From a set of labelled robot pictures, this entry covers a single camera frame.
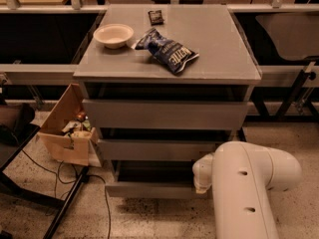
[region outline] snack bag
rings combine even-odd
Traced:
[[[174,40],[163,37],[155,28],[146,32],[136,44],[135,49],[149,50],[158,61],[168,65],[169,70],[174,75],[183,71],[188,61],[199,57],[199,53]]]

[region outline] white bowl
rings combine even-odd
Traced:
[[[93,37],[109,49],[118,49],[127,43],[133,33],[133,29],[127,25],[109,24],[98,28]]]

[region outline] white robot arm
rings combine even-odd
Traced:
[[[286,191],[301,180],[295,157],[247,142],[222,144],[193,166],[197,193],[212,184],[218,239],[278,239],[267,190]]]

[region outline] gray cabinet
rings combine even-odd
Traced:
[[[111,6],[102,24],[146,31],[154,9],[165,18],[162,32],[182,34],[190,44],[197,39],[200,57],[182,75],[146,59],[151,54],[128,47],[111,51],[93,40],[74,77],[99,150],[114,172],[115,181],[107,184],[111,196],[207,197],[195,194],[192,165],[242,127],[260,75],[223,6]],[[184,26],[188,17],[198,25]],[[232,58],[223,54],[228,45]]]

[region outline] concrete floor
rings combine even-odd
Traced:
[[[41,124],[48,113],[37,112]],[[301,163],[303,182],[287,192],[270,192],[269,198],[280,239],[317,239],[319,235],[319,124],[246,123],[248,142],[286,150]],[[57,171],[41,139],[34,137],[25,151],[41,165]],[[5,173],[19,185],[54,196],[55,175],[35,165],[22,152]],[[112,181],[107,166],[91,167],[89,174]],[[64,181],[74,179],[70,164],[60,171]],[[70,185],[58,183],[57,197]],[[108,197],[111,238],[215,238],[211,200],[127,199]],[[13,238],[43,238],[53,210],[0,194],[0,225]],[[73,200],[54,238],[107,238],[108,210],[104,182],[92,177]]]

